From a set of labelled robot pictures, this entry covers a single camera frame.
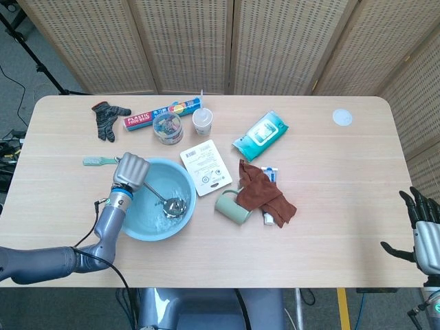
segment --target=white round sticker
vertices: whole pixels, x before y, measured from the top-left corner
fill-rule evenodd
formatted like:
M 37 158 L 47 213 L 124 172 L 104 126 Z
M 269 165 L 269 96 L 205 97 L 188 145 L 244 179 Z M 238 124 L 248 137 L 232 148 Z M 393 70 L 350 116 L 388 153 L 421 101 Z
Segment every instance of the white round sticker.
M 333 111 L 333 121 L 339 126 L 349 126 L 353 121 L 353 116 L 346 109 L 336 109 Z

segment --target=green wet wipes pack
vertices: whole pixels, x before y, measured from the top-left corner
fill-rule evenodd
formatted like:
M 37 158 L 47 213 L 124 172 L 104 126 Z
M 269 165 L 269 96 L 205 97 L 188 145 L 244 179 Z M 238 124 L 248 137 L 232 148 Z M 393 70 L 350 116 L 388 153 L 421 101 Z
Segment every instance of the green wet wipes pack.
M 247 133 L 232 144 L 245 156 L 248 162 L 259 156 L 264 150 L 286 132 L 289 127 L 274 112 L 264 115 Z

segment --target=toothbrush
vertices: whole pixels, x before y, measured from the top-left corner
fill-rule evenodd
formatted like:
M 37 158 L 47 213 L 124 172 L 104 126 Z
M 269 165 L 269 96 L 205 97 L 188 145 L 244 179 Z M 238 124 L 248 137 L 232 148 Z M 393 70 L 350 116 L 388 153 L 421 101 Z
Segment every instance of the toothbrush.
M 82 165 L 84 166 L 101 166 L 105 164 L 117 164 L 118 162 L 114 158 L 106 157 L 84 157 L 82 159 Z

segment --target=white paper cup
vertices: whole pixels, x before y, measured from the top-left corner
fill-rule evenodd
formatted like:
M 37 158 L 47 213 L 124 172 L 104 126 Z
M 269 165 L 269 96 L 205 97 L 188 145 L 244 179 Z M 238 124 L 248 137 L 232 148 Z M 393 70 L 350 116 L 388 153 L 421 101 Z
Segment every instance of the white paper cup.
M 192 114 L 192 123 L 194 124 L 195 130 L 199 135 L 208 135 L 211 132 L 212 126 L 212 112 L 207 108 L 197 109 Z

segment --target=cup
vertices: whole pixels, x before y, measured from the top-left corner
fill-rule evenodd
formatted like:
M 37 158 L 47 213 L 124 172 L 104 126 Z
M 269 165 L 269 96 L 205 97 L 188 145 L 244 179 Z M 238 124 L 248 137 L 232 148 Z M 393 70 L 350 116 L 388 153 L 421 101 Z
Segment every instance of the cup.
M 246 220 L 248 220 L 252 211 L 248 211 L 236 203 L 235 199 L 231 199 L 226 196 L 227 193 L 232 193 L 238 195 L 240 190 L 228 189 L 221 193 L 217 201 L 215 202 L 215 209 L 221 214 L 225 215 L 233 222 L 242 225 Z
M 199 135 L 208 135 L 211 132 L 212 112 L 207 108 L 200 108 L 192 114 L 192 123 Z

